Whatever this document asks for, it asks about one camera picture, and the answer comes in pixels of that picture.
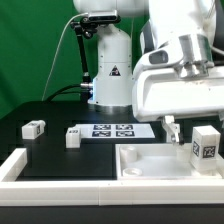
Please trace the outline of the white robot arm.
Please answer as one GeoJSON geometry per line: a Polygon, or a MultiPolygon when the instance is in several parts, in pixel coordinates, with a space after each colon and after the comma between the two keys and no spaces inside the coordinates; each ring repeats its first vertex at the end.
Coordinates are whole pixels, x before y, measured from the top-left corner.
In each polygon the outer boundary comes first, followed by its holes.
{"type": "Polygon", "coordinates": [[[90,102],[131,107],[139,122],[224,111],[221,0],[73,0],[86,36],[98,36],[90,102]]]}

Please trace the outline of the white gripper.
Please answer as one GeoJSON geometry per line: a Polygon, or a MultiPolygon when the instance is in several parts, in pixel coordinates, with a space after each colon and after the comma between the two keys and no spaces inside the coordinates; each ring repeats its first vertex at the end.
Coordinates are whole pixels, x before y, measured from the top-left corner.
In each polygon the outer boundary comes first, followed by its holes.
{"type": "Polygon", "coordinates": [[[174,117],[211,116],[224,111],[224,66],[210,69],[208,77],[190,79],[180,79],[172,68],[144,71],[133,87],[132,108],[140,122],[163,118],[166,142],[183,145],[174,117]]]}

